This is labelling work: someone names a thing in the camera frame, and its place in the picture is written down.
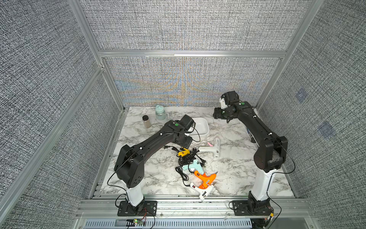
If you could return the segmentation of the yellow glue gun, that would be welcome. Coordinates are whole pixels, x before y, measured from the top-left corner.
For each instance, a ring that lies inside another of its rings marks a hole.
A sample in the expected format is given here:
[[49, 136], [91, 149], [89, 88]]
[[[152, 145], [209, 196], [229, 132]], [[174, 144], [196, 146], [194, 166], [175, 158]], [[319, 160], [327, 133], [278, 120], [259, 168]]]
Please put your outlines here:
[[184, 156], [186, 156], [188, 154], [190, 154], [190, 150], [188, 150], [186, 148], [180, 148], [177, 156], [178, 157], [184, 157]]

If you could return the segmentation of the mint green glue gun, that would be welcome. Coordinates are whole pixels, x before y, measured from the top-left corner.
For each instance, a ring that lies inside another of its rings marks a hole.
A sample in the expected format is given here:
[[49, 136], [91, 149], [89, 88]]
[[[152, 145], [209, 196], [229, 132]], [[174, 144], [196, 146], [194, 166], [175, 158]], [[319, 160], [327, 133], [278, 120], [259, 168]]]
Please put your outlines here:
[[190, 164], [183, 165], [182, 169], [183, 170], [190, 170], [190, 172], [197, 171], [201, 175], [203, 175], [205, 173], [202, 166], [201, 166], [201, 163], [197, 159], [194, 159], [193, 162], [190, 163]]

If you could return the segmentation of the orange glue gun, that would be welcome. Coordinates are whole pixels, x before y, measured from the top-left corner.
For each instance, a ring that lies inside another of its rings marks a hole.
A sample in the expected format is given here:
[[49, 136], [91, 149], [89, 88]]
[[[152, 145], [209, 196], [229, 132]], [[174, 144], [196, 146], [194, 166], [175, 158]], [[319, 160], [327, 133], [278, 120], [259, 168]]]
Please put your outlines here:
[[202, 181], [202, 184], [199, 186], [200, 189], [206, 189], [208, 186], [212, 185], [214, 180], [216, 179], [216, 174], [213, 173], [211, 175], [200, 174], [197, 170], [194, 172], [194, 175]]

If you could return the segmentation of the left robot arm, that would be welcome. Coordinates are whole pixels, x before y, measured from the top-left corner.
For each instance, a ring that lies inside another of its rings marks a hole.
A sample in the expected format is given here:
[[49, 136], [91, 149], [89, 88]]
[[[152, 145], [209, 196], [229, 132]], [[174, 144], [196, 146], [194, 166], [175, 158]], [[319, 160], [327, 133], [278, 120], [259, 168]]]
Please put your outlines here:
[[194, 120], [184, 115], [181, 120], [170, 120], [145, 141], [132, 147], [125, 145], [121, 148], [114, 166], [114, 173], [124, 183], [127, 201], [131, 207], [140, 210], [144, 202], [140, 183], [144, 178], [145, 163], [158, 150], [169, 143], [188, 148], [193, 139], [188, 136]]

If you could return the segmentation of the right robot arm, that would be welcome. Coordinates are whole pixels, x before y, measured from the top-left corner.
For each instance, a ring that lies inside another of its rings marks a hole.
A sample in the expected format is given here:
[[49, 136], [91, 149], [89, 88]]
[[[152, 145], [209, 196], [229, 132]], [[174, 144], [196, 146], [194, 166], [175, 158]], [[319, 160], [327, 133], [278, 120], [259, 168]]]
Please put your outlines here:
[[251, 214], [270, 209], [269, 189], [274, 177], [286, 161], [288, 140], [270, 130], [247, 102], [220, 99], [220, 108], [214, 110], [215, 119], [241, 121], [253, 136], [258, 148], [254, 154], [257, 173], [248, 194], [247, 209]]

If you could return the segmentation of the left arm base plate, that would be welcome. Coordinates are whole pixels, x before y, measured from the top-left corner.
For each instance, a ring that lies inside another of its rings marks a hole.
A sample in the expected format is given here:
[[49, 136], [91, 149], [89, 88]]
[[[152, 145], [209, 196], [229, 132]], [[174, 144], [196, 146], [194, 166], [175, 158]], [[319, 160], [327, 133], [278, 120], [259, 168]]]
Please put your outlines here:
[[120, 202], [118, 207], [117, 216], [156, 216], [157, 212], [157, 201], [143, 200], [139, 205], [133, 206], [128, 201], [124, 200]]

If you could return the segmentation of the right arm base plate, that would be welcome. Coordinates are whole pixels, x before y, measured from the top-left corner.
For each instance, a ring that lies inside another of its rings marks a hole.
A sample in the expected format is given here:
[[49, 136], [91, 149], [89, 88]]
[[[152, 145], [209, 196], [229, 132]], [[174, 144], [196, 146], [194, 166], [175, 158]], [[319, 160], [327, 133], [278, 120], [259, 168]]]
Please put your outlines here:
[[269, 217], [273, 212], [269, 200], [235, 200], [232, 208], [236, 216], [266, 216]]

